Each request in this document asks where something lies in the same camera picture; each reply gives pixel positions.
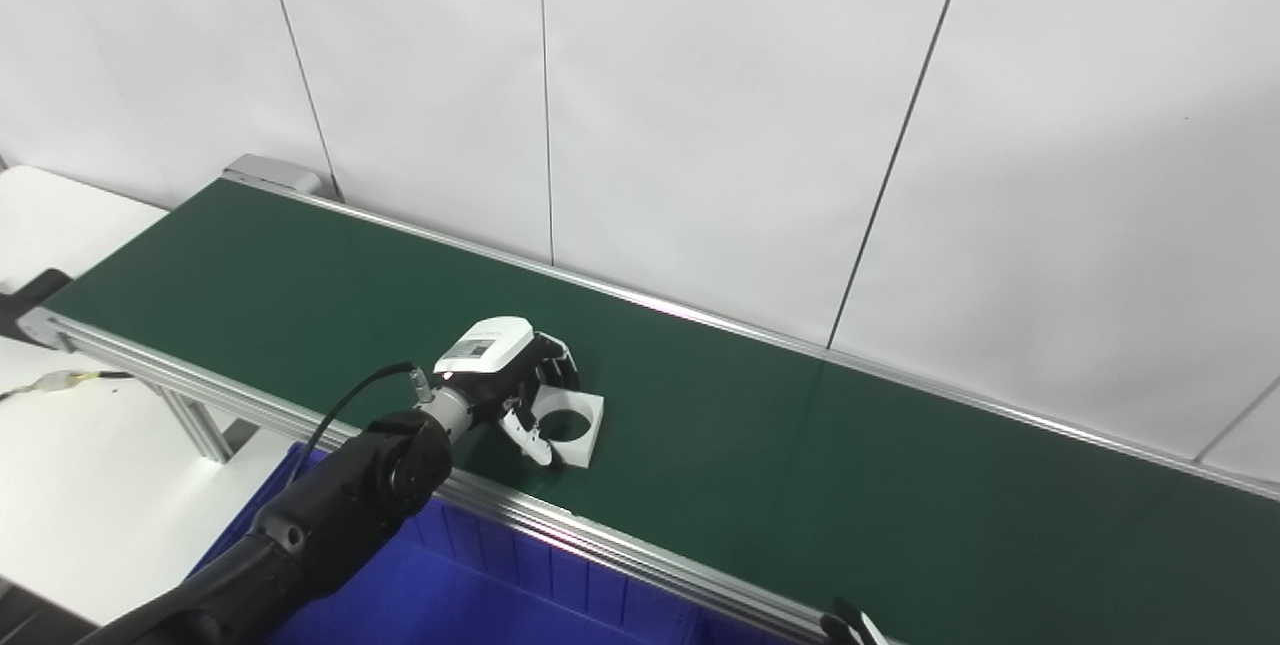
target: white wall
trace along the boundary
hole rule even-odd
[[[278,0],[0,0],[0,154],[173,206],[242,152],[328,177]]]
[[[540,0],[284,0],[347,202],[550,259]]]
[[[1197,454],[1280,372],[1280,12],[954,0],[837,329],[942,3],[0,0],[0,157],[166,206],[242,152],[332,166],[360,207]],[[1221,463],[1270,467],[1272,403]]]
[[[547,0],[556,262],[826,343],[943,0]]]
[[[1280,372],[1274,0],[954,0],[840,349],[1193,457]]]

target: cable connector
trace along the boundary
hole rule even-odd
[[[96,378],[96,372],[82,372],[78,370],[59,370],[56,372],[47,372],[47,375],[40,376],[40,380],[32,381],[31,389],[38,390],[41,393],[52,393],[55,390],[67,390],[68,386],[79,385],[91,378]]]
[[[435,399],[431,384],[426,381],[426,374],[421,367],[415,367],[408,372],[408,379],[413,381],[413,392],[417,393],[417,403],[426,404]]]

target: black cable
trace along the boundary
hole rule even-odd
[[[349,393],[347,393],[346,395],[342,397],[342,399],[334,403],[333,408],[329,408],[329,413],[325,413],[324,420],[320,421],[320,425],[316,426],[315,433],[311,434],[311,438],[307,440],[306,447],[302,448],[302,457],[298,458],[298,463],[293,467],[293,475],[289,476],[289,482],[293,482],[293,480],[298,477],[298,472],[302,471],[302,466],[306,465],[307,458],[311,457],[311,453],[316,449],[316,445],[320,444],[320,436],[323,436],[324,431],[329,429],[329,425],[333,422],[333,418],[338,417],[338,413],[342,412],[342,408],[347,407],[347,403],[355,399],[356,395],[365,389],[365,386],[370,386],[375,381],[379,381],[387,378],[388,375],[396,375],[397,372],[412,372],[416,370],[416,367],[417,366],[415,366],[415,363],[411,363],[408,361],[389,363],[389,366],[380,367],[379,370],[370,372],[369,378],[361,380],[358,385],[352,386]]]

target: blue plastic bin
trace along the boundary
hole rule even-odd
[[[282,490],[301,445],[196,569],[248,531]],[[315,465],[323,456],[312,456]],[[652,585],[466,511],[431,500],[351,581],[300,610],[275,645],[781,645],[782,641]]]

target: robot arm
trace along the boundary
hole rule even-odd
[[[481,340],[494,342],[463,348],[481,326],[494,335]],[[452,444],[479,424],[503,424],[535,461],[554,462],[529,408],[544,381],[577,385],[563,343],[532,331],[521,317],[490,317],[467,330],[435,371],[438,385],[425,402],[371,422],[266,503],[248,535],[218,559],[81,645],[261,641],[378,553],[444,482],[453,468]]]

